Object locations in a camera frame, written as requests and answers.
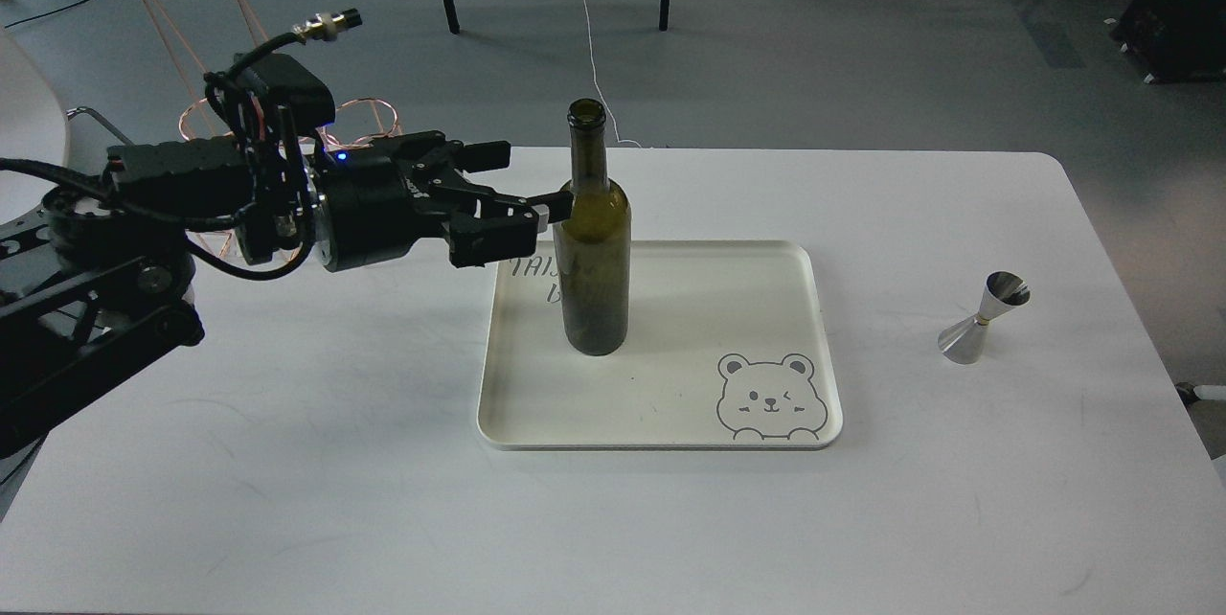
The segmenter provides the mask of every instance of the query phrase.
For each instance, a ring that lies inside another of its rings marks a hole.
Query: green glass bottle
[[[553,227],[566,339],[592,357],[625,341],[630,311],[630,201],[608,178],[604,105],[570,104],[570,218]]]

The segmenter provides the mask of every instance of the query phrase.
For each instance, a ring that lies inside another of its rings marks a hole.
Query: robotic arm
[[[112,147],[97,178],[0,158],[58,184],[39,208],[0,223],[0,458],[16,453],[157,361],[205,336],[190,301],[195,258],[243,279],[276,279],[319,249],[329,271],[401,257],[446,239],[452,266],[528,256],[571,196],[504,196],[465,174],[504,169],[510,145],[439,131],[329,152],[318,130],[331,92],[276,50],[332,40],[357,10],[315,16],[205,75],[232,135]],[[303,153],[299,138],[314,148]],[[276,271],[228,265],[186,232],[234,230],[248,262],[293,251]]]

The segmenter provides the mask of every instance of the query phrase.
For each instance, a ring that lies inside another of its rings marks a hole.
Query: jigger
[[[983,354],[983,339],[988,334],[988,322],[1000,315],[1018,309],[1030,300],[1030,288],[1019,276],[1013,273],[993,273],[988,276],[983,298],[980,300],[980,312],[966,321],[945,327],[937,337],[940,353],[954,363],[976,363]]]

